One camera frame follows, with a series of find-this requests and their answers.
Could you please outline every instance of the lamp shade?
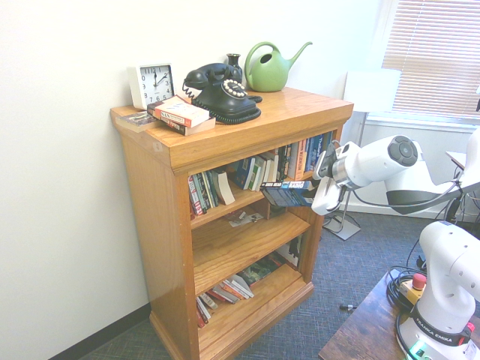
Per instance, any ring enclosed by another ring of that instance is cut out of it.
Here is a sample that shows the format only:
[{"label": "lamp shade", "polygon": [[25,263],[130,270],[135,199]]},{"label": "lamp shade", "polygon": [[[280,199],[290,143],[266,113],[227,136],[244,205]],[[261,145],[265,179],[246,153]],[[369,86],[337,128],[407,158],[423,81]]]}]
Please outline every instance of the lamp shade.
[{"label": "lamp shade", "polygon": [[354,103],[353,111],[390,111],[400,82],[399,70],[349,71],[343,99]]}]

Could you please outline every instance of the black vase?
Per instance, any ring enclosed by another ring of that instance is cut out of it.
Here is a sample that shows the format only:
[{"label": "black vase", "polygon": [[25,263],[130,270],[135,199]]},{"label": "black vase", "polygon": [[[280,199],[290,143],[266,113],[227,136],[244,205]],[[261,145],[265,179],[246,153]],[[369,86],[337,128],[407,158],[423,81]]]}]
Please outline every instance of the black vase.
[{"label": "black vase", "polygon": [[240,54],[226,54],[226,56],[228,57],[228,65],[237,68],[240,71],[240,75],[243,76],[242,68],[239,65]]}]

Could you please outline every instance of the lamp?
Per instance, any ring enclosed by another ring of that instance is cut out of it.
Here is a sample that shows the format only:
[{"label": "lamp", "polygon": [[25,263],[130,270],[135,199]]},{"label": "lamp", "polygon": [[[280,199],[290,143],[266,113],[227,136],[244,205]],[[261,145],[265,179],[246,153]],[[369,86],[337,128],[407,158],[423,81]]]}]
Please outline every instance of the lamp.
[{"label": "lamp", "polygon": [[[364,113],[360,124],[358,146],[362,146],[363,131],[368,113],[392,110],[400,75],[399,70],[389,69],[349,71],[346,75],[343,99],[353,103],[354,112]],[[347,240],[360,231],[360,227],[345,220],[350,193],[349,191],[346,197],[341,221],[334,217],[324,226],[343,240]]]}]

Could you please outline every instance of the lamp stand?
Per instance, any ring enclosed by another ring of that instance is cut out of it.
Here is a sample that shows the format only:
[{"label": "lamp stand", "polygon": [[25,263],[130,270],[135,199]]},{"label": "lamp stand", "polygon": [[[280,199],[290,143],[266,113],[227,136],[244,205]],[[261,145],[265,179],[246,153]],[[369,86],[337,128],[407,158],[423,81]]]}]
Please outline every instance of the lamp stand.
[{"label": "lamp stand", "polygon": [[[363,120],[360,125],[360,138],[358,139],[358,146],[362,146],[362,139],[363,139],[363,130],[365,129],[365,122],[367,121],[368,112],[364,113]],[[335,216],[323,227],[327,230],[330,230],[340,239],[346,241],[350,237],[354,236],[358,231],[360,231],[360,227],[350,223],[348,220],[345,220],[345,215],[347,214],[347,206],[350,200],[350,195],[352,191],[348,192],[346,195],[345,200],[345,207],[343,208],[343,214],[341,220],[338,220]]]}]

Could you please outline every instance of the paperback book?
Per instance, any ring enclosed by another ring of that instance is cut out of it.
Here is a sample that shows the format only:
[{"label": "paperback book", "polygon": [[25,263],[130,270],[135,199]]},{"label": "paperback book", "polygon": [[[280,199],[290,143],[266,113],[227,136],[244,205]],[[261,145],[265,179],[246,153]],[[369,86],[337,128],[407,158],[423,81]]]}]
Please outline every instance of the paperback book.
[{"label": "paperback book", "polygon": [[311,181],[265,182],[263,196],[275,206],[312,206],[316,189]]}]

